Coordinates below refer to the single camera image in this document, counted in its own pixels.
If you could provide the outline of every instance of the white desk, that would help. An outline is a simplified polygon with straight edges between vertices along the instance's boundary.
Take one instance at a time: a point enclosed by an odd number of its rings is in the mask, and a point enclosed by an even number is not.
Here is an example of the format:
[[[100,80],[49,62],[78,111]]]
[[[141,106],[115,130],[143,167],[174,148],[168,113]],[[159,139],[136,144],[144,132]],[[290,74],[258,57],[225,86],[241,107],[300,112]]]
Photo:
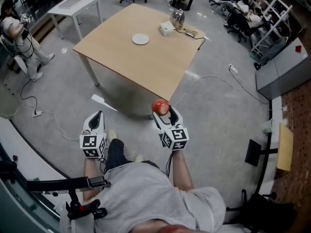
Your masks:
[[[56,18],[54,15],[60,15],[60,16],[65,16],[65,17],[71,17],[73,20],[73,23],[77,29],[78,35],[80,37],[80,40],[82,40],[82,34],[79,28],[79,23],[78,23],[78,19],[77,19],[77,15],[79,13],[81,13],[84,9],[95,5],[97,6],[97,12],[98,12],[98,17],[100,19],[100,23],[103,22],[103,17],[101,14],[101,10],[100,10],[100,0],[81,0],[80,2],[78,2],[75,6],[73,6],[70,9],[64,9],[64,8],[60,8],[59,6],[62,5],[64,2],[66,2],[68,0],[63,0],[61,1],[59,4],[57,4],[56,6],[54,6],[52,9],[50,9],[48,11],[48,14],[51,15],[52,21],[56,27],[56,29],[58,30],[60,36],[62,39],[64,39],[64,35],[63,33],[60,31],[60,28],[57,24]]]

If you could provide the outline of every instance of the red object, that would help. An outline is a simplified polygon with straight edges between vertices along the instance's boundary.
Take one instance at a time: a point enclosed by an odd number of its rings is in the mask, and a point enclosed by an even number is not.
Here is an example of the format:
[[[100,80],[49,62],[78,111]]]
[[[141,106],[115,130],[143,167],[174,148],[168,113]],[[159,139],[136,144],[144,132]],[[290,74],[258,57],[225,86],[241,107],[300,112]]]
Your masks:
[[[296,51],[296,52],[301,52],[301,46],[296,46],[295,51]]]
[[[85,211],[85,210],[86,210],[86,207],[85,207],[85,206],[80,206],[80,207],[79,207],[79,211],[80,211],[80,212],[83,212],[83,211]]]
[[[152,111],[158,113],[160,116],[164,116],[169,112],[170,105],[164,99],[157,99],[151,105]]]

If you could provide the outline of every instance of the person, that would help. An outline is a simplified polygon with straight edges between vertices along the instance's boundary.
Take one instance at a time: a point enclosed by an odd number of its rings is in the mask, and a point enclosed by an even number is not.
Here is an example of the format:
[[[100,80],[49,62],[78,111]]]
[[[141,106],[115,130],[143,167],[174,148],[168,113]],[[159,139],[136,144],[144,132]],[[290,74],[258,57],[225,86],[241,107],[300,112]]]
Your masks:
[[[105,179],[109,188],[83,192],[84,204],[99,199],[108,214],[95,220],[96,233],[215,233],[225,216],[225,204],[215,188],[194,189],[182,150],[173,154],[173,186],[151,161],[139,155],[134,162],[124,154],[124,144],[114,129],[108,134]],[[94,159],[85,159],[84,176],[97,177]],[[64,208],[60,230],[71,232]]]
[[[248,0],[240,0],[237,3],[231,1],[221,1],[221,0],[214,0],[215,3],[220,4],[216,10],[210,10],[214,15],[219,15],[219,13],[224,8],[228,8],[229,11],[233,10],[233,8],[239,8],[243,13],[247,13],[249,11]]]
[[[257,7],[254,9],[254,11],[250,10],[246,15],[248,26],[250,28],[258,27],[261,24],[261,15],[261,9]]]
[[[19,21],[17,15],[13,13],[13,6],[13,0],[5,0],[2,4],[0,25],[3,36],[16,48],[13,51],[20,53],[25,58],[29,76],[33,82],[36,82],[43,76],[42,72],[37,73],[36,57],[40,59],[42,64],[46,65],[54,57],[54,54],[47,55],[42,50],[40,44]]]

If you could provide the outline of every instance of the gray t-shirt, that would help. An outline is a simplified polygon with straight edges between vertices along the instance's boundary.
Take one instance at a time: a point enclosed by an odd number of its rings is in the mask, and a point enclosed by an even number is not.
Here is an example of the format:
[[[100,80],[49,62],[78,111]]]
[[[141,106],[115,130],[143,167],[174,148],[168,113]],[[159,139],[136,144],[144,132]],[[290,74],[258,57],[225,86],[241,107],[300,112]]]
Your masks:
[[[97,233],[128,233],[150,219],[210,233],[218,231],[223,223],[225,204],[215,188],[180,191],[158,168],[146,163],[119,166],[108,171],[105,178],[111,187],[96,198],[108,215],[95,220]],[[66,210],[61,215],[60,228],[63,233],[71,232]]]

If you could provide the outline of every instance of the concrete floor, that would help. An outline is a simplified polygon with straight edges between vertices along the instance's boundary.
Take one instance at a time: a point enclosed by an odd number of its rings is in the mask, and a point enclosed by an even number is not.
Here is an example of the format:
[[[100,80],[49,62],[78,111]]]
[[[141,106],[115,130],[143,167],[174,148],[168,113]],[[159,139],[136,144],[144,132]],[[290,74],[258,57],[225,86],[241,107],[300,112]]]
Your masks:
[[[101,0],[104,19],[131,3]],[[167,0],[138,3],[168,15],[172,13]],[[185,16],[188,24],[206,32],[210,40],[195,55],[170,104],[174,105],[191,83],[196,81],[193,74],[217,75],[240,88],[228,71],[228,64],[233,62],[249,90],[266,101],[256,92],[255,69],[247,45],[239,44],[235,36],[226,33],[223,18],[210,13],[208,0],[194,0],[191,10],[185,12]],[[96,7],[81,14],[80,20],[82,34],[86,35],[99,25]],[[157,97],[132,81],[91,62],[100,82],[100,87],[95,87],[77,53],[72,51],[79,41],[72,21],[66,18],[60,28],[66,38],[61,40],[57,31],[53,30],[41,43],[46,52],[54,52],[56,56],[47,66],[42,67],[43,78],[30,83],[23,96],[36,96],[39,106],[55,112],[60,126],[71,138],[79,138],[83,122],[89,115],[103,110],[106,128],[116,129],[119,138],[125,143],[125,155],[132,155],[140,139],[141,127],[149,119],[151,103]],[[18,75],[10,73],[5,82],[18,93],[26,81],[25,75],[20,72]],[[93,94],[103,97],[118,112],[91,100]],[[35,105],[32,99],[26,103]],[[176,108],[182,114],[190,135],[184,153],[195,187],[216,187],[227,206],[239,205],[241,189],[245,188],[251,194],[258,182],[260,165],[253,167],[245,163],[244,159],[250,138],[265,145],[267,137],[261,131],[261,125],[268,119],[267,108],[246,92],[236,91],[213,77],[194,84]],[[62,138],[56,123],[50,120],[45,125],[46,120],[46,115],[33,118],[32,108],[24,107],[14,116],[13,122],[55,166],[71,177],[81,176],[84,154],[78,142]],[[158,134],[153,121],[148,122],[140,148],[130,159],[142,154],[145,159],[157,163],[164,170],[170,152],[162,148]]]

